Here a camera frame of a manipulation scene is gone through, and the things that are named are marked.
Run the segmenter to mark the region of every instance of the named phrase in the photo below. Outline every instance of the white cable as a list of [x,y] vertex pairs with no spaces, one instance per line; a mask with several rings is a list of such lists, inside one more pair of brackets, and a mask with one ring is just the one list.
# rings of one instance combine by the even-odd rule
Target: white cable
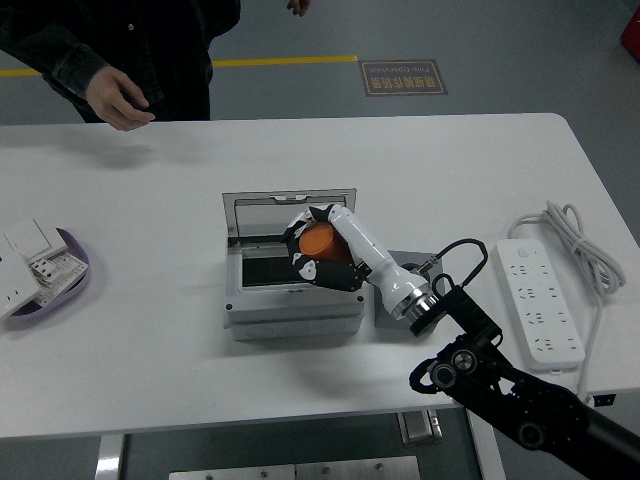
[[[573,214],[574,220],[567,216],[569,211]],[[573,205],[565,205],[564,208],[560,209],[558,205],[547,201],[547,209],[543,210],[541,214],[529,214],[517,218],[509,228],[508,237],[516,238],[516,228],[520,225],[532,223],[548,224],[553,227],[564,247],[575,259],[580,274],[587,283],[589,293],[591,293],[596,302],[596,315],[589,332],[585,350],[586,357],[578,380],[578,396],[583,401],[588,401],[588,395],[585,390],[587,370],[591,359],[591,351],[600,329],[603,300],[605,295],[615,293],[618,288],[626,283],[624,272],[612,257],[585,236],[582,219]]]

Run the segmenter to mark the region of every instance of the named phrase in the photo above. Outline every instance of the white table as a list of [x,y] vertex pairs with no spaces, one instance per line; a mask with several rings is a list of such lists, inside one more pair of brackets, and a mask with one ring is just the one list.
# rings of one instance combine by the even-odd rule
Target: white table
[[[0,325],[0,437],[400,412],[450,405],[407,377],[460,329],[376,330],[260,343],[223,329],[221,194],[358,189],[356,213],[390,250],[491,249],[517,216],[574,203],[623,265],[588,377],[594,394],[640,388],[640,250],[566,122],[553,114],[0,128],[0,227],[44,215],[88,251],[91,283],[33,324]],[[543,238],[583,336],[593,305],[572,260]],[[462,280],[478,257],[445,270]],[[492,266],[467,288],[522,368]],[[545,377],[575,387],[577,372]]]

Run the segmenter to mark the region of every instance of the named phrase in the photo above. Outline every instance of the robotic arm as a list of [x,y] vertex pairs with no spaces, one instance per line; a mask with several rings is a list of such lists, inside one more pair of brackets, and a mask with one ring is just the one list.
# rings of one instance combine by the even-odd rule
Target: robotic arm
[[[333,225],[353,262],[318,261],[300,251],[301,236],[317,222]],[[351,211],[339,205],[301,213],[285,231],[283,242],[302,278],[338,290],[355,290],[368,281],[380,289],[385,309],[396,319],[409,321],[415,336],[433,331],[445,315],[462,327],[463,335],[411,373],[413,390],[446,393],[524,448],[551,453],[588,478],[640,478],[640,437],[587,407],[571,391],[514,368],[500,353],[500,327],[463,289],[486,263],[481,242],[456,242],[409,272],[396,264]],[[424,273],[464,242],[478,245],[484,261],[460,285],[444,275],[449,292],[434,292]]]

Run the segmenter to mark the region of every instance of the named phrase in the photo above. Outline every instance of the black cable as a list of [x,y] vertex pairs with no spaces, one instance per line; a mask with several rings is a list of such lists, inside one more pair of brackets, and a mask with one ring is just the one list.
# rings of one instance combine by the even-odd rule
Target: black cable
[[431,284],[433,287],[433,294],[438,297],[438,300],[442,300],[443,295],[438,291],[438,282],[442,279],[446,279],[449,281],[449,287],[453,288],[455,283],[453,282],[453,278],[448,273],[441,273],[436,275],[436,278],[433,279],[433,283]]
[[480,252],[482,253],[482,257],[483,258],[480,261],[480,263],[478,263],[476,268],[471,270],[471,273],[469,274],[469,276],[467,276],[467,278],[464,279],[464,282],[462,282],[460,284],[461,287],[466,287],[467,285],[469,285],[469,283],[471,283],[471,281],[474,278],[476,278],[476,276],[480,273],[480,271],[487,264],[487,261],[489,260],[489,253],[487,252],[487,247],[484,245],[484,243],[481,242],[480,240],[476,240],[475,238],[463,238],[462,240],[458,240],[458,241],[453,242],[452,244],[446,246],[444,249],[442,249],[442,251],[440,253],[436,254],[436,258],[439,260],[444,255],[449,253],[449,251],[453,250],[454,248],[459,247],[460,245],[466,245],[466,244],[476,245],[480,249]]

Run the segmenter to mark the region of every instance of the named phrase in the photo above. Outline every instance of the red object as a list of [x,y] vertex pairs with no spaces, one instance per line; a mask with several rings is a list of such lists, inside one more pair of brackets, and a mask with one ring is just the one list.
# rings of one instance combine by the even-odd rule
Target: red object
[[629,25],[624,29],[620,41],[640,61],[640,8],[636,10]]

